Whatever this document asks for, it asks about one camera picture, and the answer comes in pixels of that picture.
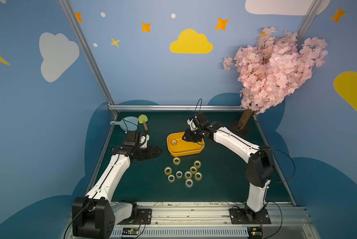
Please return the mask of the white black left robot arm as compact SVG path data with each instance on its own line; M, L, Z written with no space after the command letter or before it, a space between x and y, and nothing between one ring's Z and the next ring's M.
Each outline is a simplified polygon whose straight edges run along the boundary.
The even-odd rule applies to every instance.
M132 161L159 157L163 153L154 146L117 146L110 162L97 183L84 197L77 197L72 205L72 222L68 228L73 236L88 239L107 239L114 226L121 222L138 220L138 206L134 202L120 202L114 208L110 203L123 174Z

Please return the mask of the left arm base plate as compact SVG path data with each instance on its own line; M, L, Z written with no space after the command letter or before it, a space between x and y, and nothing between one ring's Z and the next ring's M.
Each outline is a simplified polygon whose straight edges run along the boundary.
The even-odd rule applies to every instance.
M139 225L140 223L150 225L152 219L152 209L138 209L135 215L125 219L119 225Z

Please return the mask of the transparent tape roll one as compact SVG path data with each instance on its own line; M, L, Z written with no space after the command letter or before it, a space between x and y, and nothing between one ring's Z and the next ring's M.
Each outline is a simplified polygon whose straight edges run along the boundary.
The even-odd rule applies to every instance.
M171 145L172 145L172 146L176 146L177 144L178 144L177 140L173 139L173 140L171 141Z

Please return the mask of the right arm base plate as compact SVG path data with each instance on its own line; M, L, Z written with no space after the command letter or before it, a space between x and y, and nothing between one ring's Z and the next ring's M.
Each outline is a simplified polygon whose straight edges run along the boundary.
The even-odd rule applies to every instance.
M233 225L271 224L269 214L265 208L259 212L254 212L250 209L232 207L229 209L229 216Z

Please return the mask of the transparent tape roll three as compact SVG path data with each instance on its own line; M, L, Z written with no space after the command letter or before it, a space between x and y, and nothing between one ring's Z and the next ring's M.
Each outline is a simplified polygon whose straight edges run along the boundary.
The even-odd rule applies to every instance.
M199 160L196 160L194 163L193 163L193 166L197 169L199 169L201 167L201 162Z

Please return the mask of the transparent tape roll two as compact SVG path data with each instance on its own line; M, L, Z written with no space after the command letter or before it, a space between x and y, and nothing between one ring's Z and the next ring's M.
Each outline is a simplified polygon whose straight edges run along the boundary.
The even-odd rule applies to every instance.
M200 180L202 179L202 173L197 172L197 173L194 174L193 177L194 177L194 179L195 179L196 181L200 181Z

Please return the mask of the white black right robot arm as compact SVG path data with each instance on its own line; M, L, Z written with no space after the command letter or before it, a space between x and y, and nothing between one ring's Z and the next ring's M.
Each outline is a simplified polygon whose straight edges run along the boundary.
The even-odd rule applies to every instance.
M245 209L252 213L261 212L265 207L267 191L275 172L274 159L269 155L269 148L248 142L216 121L200 123L198 118L193 118L187 120L187 124L189 129L184 132L184 141L195 143L208 138L244 160L247 164L246 178L249 181Z

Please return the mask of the transparent tape roll four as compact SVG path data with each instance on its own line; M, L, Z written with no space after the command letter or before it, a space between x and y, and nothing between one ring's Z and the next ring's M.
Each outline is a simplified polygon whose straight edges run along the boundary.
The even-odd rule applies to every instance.
M195 166L191 166L189 168L189 170L190 170L191 174L196 174L197 173L197 168Z

